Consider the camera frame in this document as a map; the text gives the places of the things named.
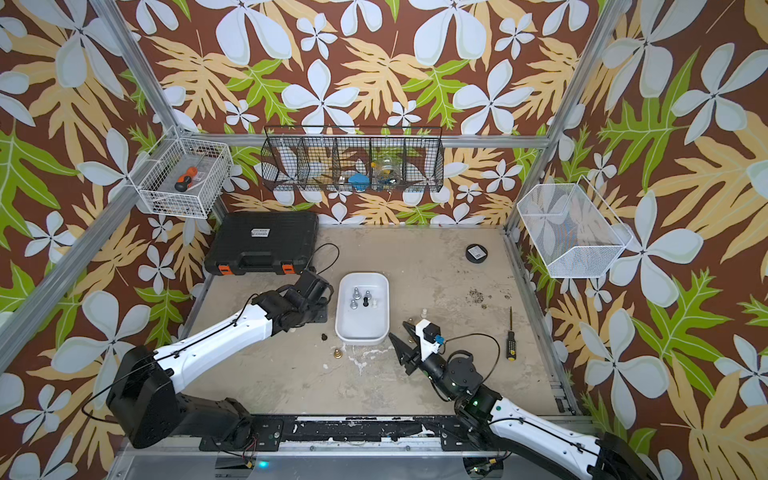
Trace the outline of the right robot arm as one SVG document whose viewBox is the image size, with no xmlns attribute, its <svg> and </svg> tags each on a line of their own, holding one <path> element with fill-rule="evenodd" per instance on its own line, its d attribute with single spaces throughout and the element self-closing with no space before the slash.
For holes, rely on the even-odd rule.
<svg viewBox="0 0 768 480">
<path fill-rule="evenodd" d="M 388 338 L 408 375 L 421 371 L 444 400 L 454 404 L 469 442 L 481 450 L 519 455 L 561 479 L 655 479 L 626 441 L 575 432 L 536 416 L 485 384 L 473 355 L 457 350 L 445 357 L 447 340 L 428 320 L 404 329 L 411 341 Z"/>
</svg>

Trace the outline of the white plastic storage box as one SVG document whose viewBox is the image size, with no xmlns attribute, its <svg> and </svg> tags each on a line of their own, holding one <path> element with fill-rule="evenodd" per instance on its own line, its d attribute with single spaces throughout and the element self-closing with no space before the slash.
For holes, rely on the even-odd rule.
<svg viewBox="0 0 768 480">
<path fill-rule="evenodd" d="M 358 288 L 362 295 L 358 308 L 352 310 L 350 302 L 353 290 Z M 363 306 L 366 291 L 379 300 L 378 308 Z M 347 345 L 375 346 L 381 344 L 390 330 L 390 290 L 389 281 L 381 273 L 353 272 L 345 275 L 338 289 L 335 333 Z"/>
</svg>

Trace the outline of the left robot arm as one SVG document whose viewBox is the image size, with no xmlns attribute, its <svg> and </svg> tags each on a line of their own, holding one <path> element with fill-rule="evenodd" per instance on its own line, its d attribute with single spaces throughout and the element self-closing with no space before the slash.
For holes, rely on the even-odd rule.
<svg viewBox="0 0 768 480">
<path fill-rule="evenodd" d="M 251 295 L 236 313 L 186 339 L 155 350 L 131 349 L 106 392 L 110 413 L 136 449 L 174 436 L 198 437 L 225 450 L 248 446 L 256 435 L 240 402 L 194 397 L 185 389 L 249 346 L 325 322 L 333 294 L 328 281 L 306 270 L 295 284 Z"/>
</svg>

